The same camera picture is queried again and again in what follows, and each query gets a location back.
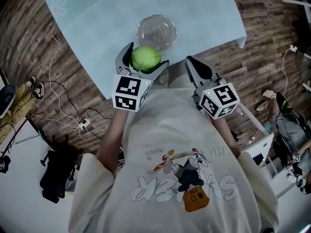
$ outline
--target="sneaker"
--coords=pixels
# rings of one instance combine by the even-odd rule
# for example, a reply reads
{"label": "sneaker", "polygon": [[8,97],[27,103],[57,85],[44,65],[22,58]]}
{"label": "sneaker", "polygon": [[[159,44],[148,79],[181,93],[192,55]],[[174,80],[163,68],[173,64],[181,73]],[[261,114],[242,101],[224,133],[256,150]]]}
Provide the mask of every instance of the sneaker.
{"label": "sneaker", "polygon": [[265,108],[267,108],[268,102],[262,102],[260,105],[257,106],[256,110],[257,111],[263,111]]}
{"label": "sneaker", "polygon": [[11,163],[11,159],[9,156],[0,157],[0,173],[6,173],[9,170],[9,164]]}
{"label": "sneaker", "polygon": [[35,85],[35,76],[32,76],[26,83],[26,85],[28,86],[28,90],[32,90],[34,88]]}
{"label": "sneaker", "polygon": [[276,93],[271,90],[265,90],[262,95],[270,99],[276,98]]}
{"label": "sneaker", "polygon": [[44,84],[38,84],[37,88],[33,91],[33,95],[36,99],[42,100],[44,98]]}

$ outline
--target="clear glass bowl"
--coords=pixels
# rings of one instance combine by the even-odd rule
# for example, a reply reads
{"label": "clear glass bowl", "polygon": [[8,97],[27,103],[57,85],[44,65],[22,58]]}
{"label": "clear glass bowl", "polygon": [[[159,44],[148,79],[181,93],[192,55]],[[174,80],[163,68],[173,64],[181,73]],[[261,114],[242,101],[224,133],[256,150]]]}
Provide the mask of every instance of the clear glass bowl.
{"label": "clear glass bowl", "polygon": [[177,30],[170,19],[153,15],[140,22],[136,35],[141,46],[153,46],[164,51],[174,44]]}

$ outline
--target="cartoon character print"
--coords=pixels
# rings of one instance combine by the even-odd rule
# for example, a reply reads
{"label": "cartoon character print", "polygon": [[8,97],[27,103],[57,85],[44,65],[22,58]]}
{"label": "cartoon character print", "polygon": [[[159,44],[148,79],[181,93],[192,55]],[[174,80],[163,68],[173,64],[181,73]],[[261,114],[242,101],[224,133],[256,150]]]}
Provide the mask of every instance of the cartoon character print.
{"label": "cartoon character print", "polygon": [[[184,193],[185,209],[188,212],[198,210],[208,205],[209,198],[202,189],[204,181],[199,177],[199,163],[208,167],[208,161],[204,155],[197,149],[192,149],[192,152],[184,152],[174,154],[174,150],[170,150],[167,155],[162,157],[163,163],[154,168],[154,172],[164,170],[167,174],[173,170],[178,182],[181,184],[178,188],[179,192]],[[173,160],[189,156],[186,163],[182,166],[174,164]]]}
{"label": "cartoon character print", "polygon": [[[154,168],[154,172],[159,172],[164,168],[164,173],[168,174],[171,170],[174,171],[175,176],[178,178],[178,182],[181,186],[178,188],[179,192],[188,191],[193,186],[203,186],[204,182],[199,178],[199,164],[208,166],[208,161],[204,155],[197,149],[192,149],[192,152],[184,152],[180,154],[174,154],[174,150],[170,150],[167,155],[162,157],[163,163],[157,165]],[[180,164],[174,164],[173,160],[189,156],[189,159],[182,166]]]}

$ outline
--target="white t-shirt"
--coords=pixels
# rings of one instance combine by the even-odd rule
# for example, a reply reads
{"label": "white t-shirt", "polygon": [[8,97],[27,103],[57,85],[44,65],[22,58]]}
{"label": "white t-shirt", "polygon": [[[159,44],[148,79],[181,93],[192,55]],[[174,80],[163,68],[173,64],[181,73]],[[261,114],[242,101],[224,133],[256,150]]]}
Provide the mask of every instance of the white t-shirt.
{"label": "white t-shirt", "polygon": [[247,152],[238,160],[191,98],[156,89],[123,137],[114,179],[85,154],[69,232],[258,233],[277,229],[277,199]]}

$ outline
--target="light blue tabletop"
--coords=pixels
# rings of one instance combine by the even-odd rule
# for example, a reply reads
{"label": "light blue tabletop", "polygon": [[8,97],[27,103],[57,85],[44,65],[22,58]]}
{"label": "light blue tabletop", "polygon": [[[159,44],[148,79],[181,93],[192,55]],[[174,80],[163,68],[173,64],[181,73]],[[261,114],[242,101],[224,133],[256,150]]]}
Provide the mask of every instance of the light blue tabletop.
{"label": "light blue tabletop", "polygon": [[115,59],[134,41],[148,16],[173,21],[177,38],[162,52],[171,64],[226,42],[244,46],[246,32],[234,0],[46,0],[80,63],[106,98],[111,97]]}

